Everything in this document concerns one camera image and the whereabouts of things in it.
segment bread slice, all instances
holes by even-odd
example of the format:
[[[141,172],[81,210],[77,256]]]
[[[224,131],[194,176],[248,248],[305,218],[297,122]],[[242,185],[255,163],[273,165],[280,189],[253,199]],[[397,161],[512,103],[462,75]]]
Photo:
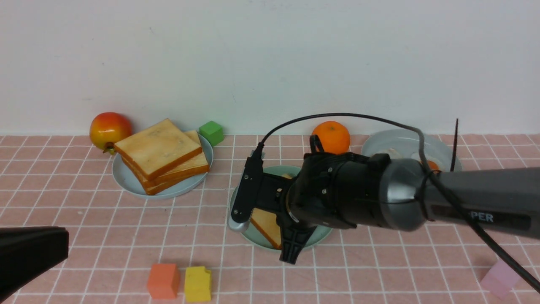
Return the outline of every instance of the bread slice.
[[[114,149],[149,181],[203,151],[168,118],[115,143]]]
[[[144,179],[144,177],[142,177],[140,174],[137,173],[137,169],[134,168],[134,167],[131,167],[131,164],[126,162],[124,159],[122,159],[124,161],[124,164],[134,173],[135,177],[139,180],[141,186],[143,186],[143,189],[144,189],[144,192],[146,193],[146,195],[156,195],[158,193],[160,193],[161,191],[163,190],[166,190],[166,189],[169,189],[171,188],[172,186],[178,184],[179,182],[183,181],[183,180],[186,180],[192,176],[195,176],[195,175],[199,175],[200,173],[187,173],[187,174],[184,174],[184,175],[181,175],[181,176],[177,176],[175,179],[171,179],[169,181],[166,181],[166,182],[163,182],[159,185],[156,185],[156,186],[148,186],[148,185],[145,185],[144,184],[144,181],[146,181],[146,179]]]
[[[164,190],[167,190],[169,188],[171,188],[172,186],[175,186],[176,184],[178,184],[179,182],[183,181],[183,180],[186,180],[186,179],[189,179],[191,176],[194,176],[196,174],[193,174],[193,175],[190,175],[190,176],[187,176],[187,177],[181,177],[177,180],[170,180],[168,182],[164,182],[162,184],[159,184],[155,187],[144,187],[143,186],[143,189],[144,189],[144,192],[146,193],[146,195],[156,195],[158,193],[160,193],[161,191],[164,191]]]
[[[292,178],[288,174],[282,176],[288,179]],[[249,221],[272,244],[274,249],[281,250],[281,228],[275,220],[275,214],[255,208]]]
[[[199,134],[196,130],[188,131],[185,134],[191,140],[200,144]],[[206,160],[206,155],[204,154],[204,152],[201,152],[198,155],[192,157],[191,159],[167,171],[165,174],[156,177],[152,181],[149,181],[137,170],[137,168],[131,165],[129,161],[124,158],[122,159],[124,161],[124,164],[126,164],[126,166],[131,169],[133,174],[135,174],[135,177],[139,180],[143,188],[157,187],[159,185],[162,185],[163,183],[168,183],[170,181],[182,181],[188,177],[210,171],[210,165]]]

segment white wall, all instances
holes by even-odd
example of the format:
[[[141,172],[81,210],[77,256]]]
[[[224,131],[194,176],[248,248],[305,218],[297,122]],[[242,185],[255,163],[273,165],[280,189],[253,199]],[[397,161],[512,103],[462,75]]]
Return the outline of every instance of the white wall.
[[[539,100],[538,0],[0,1],[0,134],[86,134],[104,111],[234,134],[325,111],[537,133]]]

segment plate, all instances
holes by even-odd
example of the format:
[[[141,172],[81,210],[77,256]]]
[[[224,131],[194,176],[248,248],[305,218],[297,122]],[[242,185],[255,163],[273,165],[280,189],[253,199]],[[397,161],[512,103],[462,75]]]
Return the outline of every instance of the plate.
[[[445,143],[433,136],[424,135],[424,153],[428,160],[435,158],[443,168],[442,171],[449,171],[452,163],[452,149]],[[372,156],[383,150],[394,149],[403,158],[417,159],[419,147],[418,134],[405,129],[386,130],[372,135],[362,147],[362,155]],[[463,169],[460,160],[456,157],[454,171]]]
[[[210,167],[212,167],[212,162],[214,160],[214,150],[206,138],[199,134],[199,139],[201,140],[202,150],[206,156],[206,160]],[[198,186],[206,177],[208,173],[203,173],[199,175],[192,176],[188,179],[185,179],[176,185],[172,186],[169,189],[165,189],[155,195],[147,195],[144,192],[143,186],[141,186],[139,180],[135,177],[135,174],[124,164],[122,157],[116,153],[114,160],[112,162],[112,176],[116,183],[122,187],[124,190],[129,193],[142,197],[149,200],[164,200],[170,199],[182,195],[186,192],[189,192],[196,186]]]
[[[290,176],[295,176],[300,172],[300,168],[294,167],[294,166],[273,166],[273,167],[267,167],[263,169],[264,172],[270,173],[273,175],[281,176],[283,174],[289,174]],[[231,206],[236,198],[236,194],[238,191],[238,186],[234,189],[233,195],[231,196],[231,200],[229,201],[229,205]],[[329,234],[332,232],[332,228],[324,227],[324,226],[318,226],[315,229],[315,232],[311,235],[309,240],[306,243],[306,246],[304,249],[311,248],[315,246],[316,244],[322,242]],[[255,228],[253,225],[249,225],[247,230],[241,235],[250,243],[254,244],[257,247],[261,247],[264,249],[272,250],[275,252],[280,252],[280,250],[275,249],[272,247],[272,244]]]

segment black wire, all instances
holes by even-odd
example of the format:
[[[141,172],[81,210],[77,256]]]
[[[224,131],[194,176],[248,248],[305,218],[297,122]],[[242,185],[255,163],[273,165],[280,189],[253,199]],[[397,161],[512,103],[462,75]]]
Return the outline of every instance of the black wire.
[[[454,145],[452,146],[452,163],[450,165],[450,172],[454,172],[454,166],[456,165],[456,153],[457,153],[457,125],[459,124],[459,118],[456,119],[456,129],[454,130]]]
[[[461,207],[464,202],[457,197],[451,190],[447,189],[441,181],[437,178],[435,174],[431,174],[431,168],[429,167],[428,161],[426,159],[426,155],[424,153],[424,133],[415,127],[411,127],[406,124],[394,122],[391,120],[387,120],[384,118],[379,118],[375,116],[370,115],[364,115],[364,114],[354,114],[354,113],[326,113],[326,114],[315,114],[315,115],[308,115],[304,117],[299,117],[293,120],[290,120],[288,122],[282,123],[281,125],[275,127],[272,129],[268,134],[266,134],[265,137],[262,138],[261,142],[256,148],[257,155],[260,155],[262,153],[262,149],[264,147],[264,142],[277,130],[286,127],[290,124],[304,121],[304,120],[310,120],[314,118],[322,118],[322,117],[332,117],[332,116],[348,116],[348,117],[358,117],[358,118],[366,118],[370,120],[380,121],[384,123],[388,123],[391,125],[394,125],[396,127],[407,129],[410,131],[413,131],[418,134],[418,154],[420,155],[420,160],[422,161],[422,168],[424,169],[424,173],[428,175],[429,181],[437,188],[437,190],[441,193],[441,195],[452,205],[454,209],[461,215],[463,219],[465,219],[465,222],[473,229],[473,231],[484,241],[495,254],[497,254],[501,260],[506,262],[506,264],[512,268],[525,282],[527,282],[536,292],[540,293],[540,282],[532,276],[525,268],[523,268],[516,260],[514,260],[513,257],[511,257],[504,249],[495,242],[491,238],[489,234],[485,232],[485,230],[476,222],[473,220],[473,218]]]
[[[311,149],[311,153],[325,151],[318,135],[312,135],[309,137],[309,148]]]
[[[415,195],[414,199],[420,202],[420,208],[422,209],[422,213],[424,214],[424,217],[428,219],[428,221],[434,222],[435,220],[430,220],[428,216],[428,210],[426,207],[426,204],[424,203],[424,198],[426,196],[426,186],[428,183],[428,179],[430,175],[433,175],[435,173],[439,174],[440,170],[433,169],[428,174],[424,175],[424,178],[422,178],[422,183],[420,184],[420,187],[418,189],[418,193]]]

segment stack of toast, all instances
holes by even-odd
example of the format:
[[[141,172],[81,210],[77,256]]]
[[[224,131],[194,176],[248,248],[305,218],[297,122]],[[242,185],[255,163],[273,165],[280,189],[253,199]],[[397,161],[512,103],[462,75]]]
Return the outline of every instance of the stack of toast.
[[[165,119],[114,144],[147,195],[210,171],[197,131],[182,132]]]

